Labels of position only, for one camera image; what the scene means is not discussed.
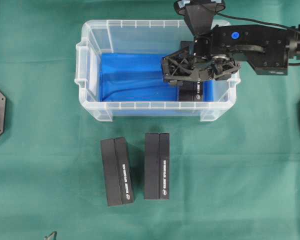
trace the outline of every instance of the blue button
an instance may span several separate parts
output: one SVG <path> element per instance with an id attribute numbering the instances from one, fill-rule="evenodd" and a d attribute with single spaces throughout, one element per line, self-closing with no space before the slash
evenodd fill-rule
<path id="1" fill-rule="evenodd" d="M 235 31 L 235 32 L 232 33 L 231 37 L 233 39 L 238 39 L 240 37 L 240 34 L 237 31 Z"/>

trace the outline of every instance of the printed label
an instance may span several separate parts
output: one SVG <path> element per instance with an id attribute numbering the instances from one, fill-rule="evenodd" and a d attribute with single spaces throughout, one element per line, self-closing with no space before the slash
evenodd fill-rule
<path id="1" fill-rule="evenodd" d="M 128 187 L 127 171 L 126 171 L 126 165 L 125 164 L 122 164 L 122 170 L 123 170 L 125 193 L 127 194 L 127 195 L 125 195 L 125 198 L 128 199 L 128 197 L 129 197 L 129 199 L 130 199 L 130 195 L 128 194 L 129 193 L 129 187 Z"/>
<path id="2" fill-rule="evenodd" d="M 163 189 L 165 190 L 166 188 L 167 188 L 167 160 L 163 160 Z"/>

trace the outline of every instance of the black box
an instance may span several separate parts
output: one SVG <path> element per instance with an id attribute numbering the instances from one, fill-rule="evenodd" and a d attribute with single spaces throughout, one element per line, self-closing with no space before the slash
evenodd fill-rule
<path id="1" fill-rule="evenodd" d="M 144 199 L 169 199 L 169 165 L 169 133 L 146 133 Z"/>
<path id="2" fill-rule="evenodd" d="M 133 203 L 126 139 L 105 139 L 100 144 L 108 206 Z"/>

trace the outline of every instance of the green fabric surface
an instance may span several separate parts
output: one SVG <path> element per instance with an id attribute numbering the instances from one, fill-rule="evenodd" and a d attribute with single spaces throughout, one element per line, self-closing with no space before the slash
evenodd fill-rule
<path id="1" fill-rule="evenodd" d="M 79 103 L 75 44 L 92 19 L 181 19 L 174 0 L 0 0 L 0 240 L 300 240 L 300 67 L 242 64 L 220 119 L 115 117 Z M 225 14 L 300 24 L 300 0 L 226 0 Z M 247 22 L 229 20 L 231 24 Z M 170 200 L 143 200 L 146 132 L 170 133 Z M 107 207 L 100 140 L 128 142 L 135 202 Z"/>

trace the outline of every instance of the transparent storage box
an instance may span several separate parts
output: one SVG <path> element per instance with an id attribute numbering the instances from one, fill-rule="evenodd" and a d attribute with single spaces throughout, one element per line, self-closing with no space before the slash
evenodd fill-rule
<path id="1" fill-rule="evenodd" d="M 215 20 L 213 25 L 228 26 Z M 111 122 L 113 116 L 199 116 L 214 121 L 236 102 L 239 72 L 227 81 L 214 81 L 215 101 L 100 101 L 101 56 L 115 54 L 170 54 L 180 41 L 193 41 L 183 20 L 90 20 L 82 27 L 76 45 L 75 83 L 81 105 L 98 121 Z"/>

